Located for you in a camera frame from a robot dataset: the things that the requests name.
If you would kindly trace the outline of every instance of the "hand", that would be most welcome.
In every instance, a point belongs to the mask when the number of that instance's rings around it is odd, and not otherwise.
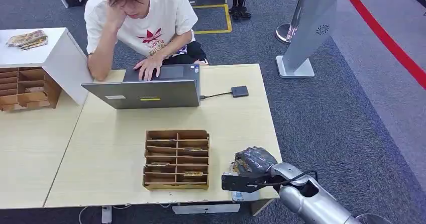
[[[106,12],[106,25],[113,27],[118,30],[126,19],[126,13],[120,8],[120,6],[110,6]]]
[[[265,174],[269,167],[277,164],[277,160],[262,147],[249,147],[235,154],[236,159],[242,159],[249,168],[240,170],[243,174]]]
[[[150,81],[152,78],[152,73],[154,69],[157,69],[157,77],[160,75],[160,67],[163,65],[163,60],[165,57],[160,55],[152,55],[145,60],[140,61],[135,65],[133,70],[139,69],[139,80],[142,80],[142,76],[144,76],[145,81]]]

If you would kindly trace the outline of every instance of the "black adapter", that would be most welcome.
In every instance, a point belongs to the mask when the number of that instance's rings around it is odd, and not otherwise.
[[[239,86],[231,88],[232,97],[246,97],[249,95],[247,86]]]

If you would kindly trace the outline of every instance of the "wooden compartment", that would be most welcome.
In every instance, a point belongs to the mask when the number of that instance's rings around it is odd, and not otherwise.
[[[61,87],[41,67],[0,68],[0,110],[56,108]]]
[[[207,189],[209,134],[205,130],[147,131],[143,186]]]

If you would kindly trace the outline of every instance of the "touchpad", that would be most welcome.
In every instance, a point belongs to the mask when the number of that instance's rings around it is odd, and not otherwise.
[[[183,67],[182,66],[167,66],[160,68],[160,76],[158,79],[162,78],[181,78],[183,77]]]

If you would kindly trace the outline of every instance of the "gray glove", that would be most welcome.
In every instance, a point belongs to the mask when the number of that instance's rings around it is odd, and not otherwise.
[[[235,160],[243,160],[245,164],[239,164],[240,175],[263,175],[269,167],[277,164],[277,160],[262,147],[249,147],[235,154]]]

